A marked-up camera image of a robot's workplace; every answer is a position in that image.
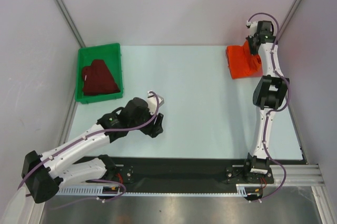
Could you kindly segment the orange t-shirt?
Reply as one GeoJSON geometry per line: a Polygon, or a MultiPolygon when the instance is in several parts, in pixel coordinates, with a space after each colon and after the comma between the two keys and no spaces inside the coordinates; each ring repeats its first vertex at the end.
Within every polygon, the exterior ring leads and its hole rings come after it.
{"type": "Polygon", "coordinates": [[[263,75],[260,56],[250,53],[246,40],[242,46],[230,45],[226,48],[226,58],[232,79],[261,77],[263,75]]]}

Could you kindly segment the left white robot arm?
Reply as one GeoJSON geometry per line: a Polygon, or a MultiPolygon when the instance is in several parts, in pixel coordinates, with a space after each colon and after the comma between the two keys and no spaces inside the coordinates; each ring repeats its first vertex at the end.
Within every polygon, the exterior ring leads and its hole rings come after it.
{"type": "Polygon", "coordinates": [[[116,166],[107,155],[79,163],[89,152],[104,147],[127,136],[131,131],[141,131],[152,138],[163,133],[164,115],[159,108],[164,99],[153,91],[146,100],[133,98],[124,107],[103,115],[97,122],[75,139],[57,148],[38,154],[29,152],[22,168],[22,182],[35,203],[45,203],[61,189],[85,181],[112,181],[116,166]]]}

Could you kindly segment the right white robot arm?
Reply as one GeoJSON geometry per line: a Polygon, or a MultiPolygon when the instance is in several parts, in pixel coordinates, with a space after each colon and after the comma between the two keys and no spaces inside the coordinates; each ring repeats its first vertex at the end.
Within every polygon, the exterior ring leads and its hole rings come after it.
{"type": "Polygon", "coordinates": [[[254,143],[243,168],[243,178],[248,183],[258,183],[271,176],[269,153],[272,123],[276,113],[283,111],[290,80],[281,71],[278,57],[278,41],[270,21],[247,21],[249,35],[246,38],[252,56],[262,62],[262,77],[254,93],[256,128],[254,143]]]}

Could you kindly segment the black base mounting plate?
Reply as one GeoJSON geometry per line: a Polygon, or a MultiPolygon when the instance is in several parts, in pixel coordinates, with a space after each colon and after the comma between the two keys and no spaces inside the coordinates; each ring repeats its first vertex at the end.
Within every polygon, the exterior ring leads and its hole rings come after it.
{"type": "Polygon", "coordinates": [[[110,157],[103,179],[137,193],[230,193],[237,184],[273,184],[273,174],[258,183],[243,178],[243,159],[110,157]]]}

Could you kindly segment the dark red t-shirt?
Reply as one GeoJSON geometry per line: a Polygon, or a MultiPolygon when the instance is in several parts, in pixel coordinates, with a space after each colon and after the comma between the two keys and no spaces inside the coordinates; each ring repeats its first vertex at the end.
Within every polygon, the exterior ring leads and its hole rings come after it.
{"type": "Polygon", "coordinates": [[[82,68],[84,95],[96,96],[119,93],[121,90],[114,80],[104,60],[93,60],[82,68]]]}

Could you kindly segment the green plastic bin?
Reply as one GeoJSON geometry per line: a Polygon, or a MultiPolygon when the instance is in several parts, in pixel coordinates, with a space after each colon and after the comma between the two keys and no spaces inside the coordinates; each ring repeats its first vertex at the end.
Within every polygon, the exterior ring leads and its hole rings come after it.
{"type": "Polygon", "coordinates": [[[78,50],[77,58],[77,76],[76,76],[76,89],[75,100],[82,104],[89,104],[94,102],[102,102],[114,99],[120,99],[123,97],[123,73],[122,73],[122,58],[121,58],[121,46],[119,43],[112,43],[106,45],[85,47],[78,50]],[[84,95],[83,80],[82,80],[82,68],[91,65],[93,60],[104,60],[108,69],[110,70],[115,82],[120,88],[119,93],[87,96],[84,95]]]}

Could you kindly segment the aluminium frame rail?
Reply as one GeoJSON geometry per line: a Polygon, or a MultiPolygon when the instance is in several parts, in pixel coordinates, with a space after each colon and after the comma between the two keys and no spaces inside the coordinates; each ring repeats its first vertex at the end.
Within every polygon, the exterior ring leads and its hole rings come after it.
{"type": "MultiPolygon", "coordinates": [[[[318,164],[315,165],[283,165],[286,170],[286,180],[284,187],[286,186],[298,186],[298,187],[323,187],[325,182],[318,164]]],[[[283,179],[284,171],[278,165],[271,165],[274,184],[271,186],[277,187],[283,179]]],[[[79,187],[98,187],[98,186],[109,186],[116,183],[107,182],[78,182],[66,186],[62,186],[59,194],[62,190],[67,190],[67,188],[79,188],[79,187]]]]}

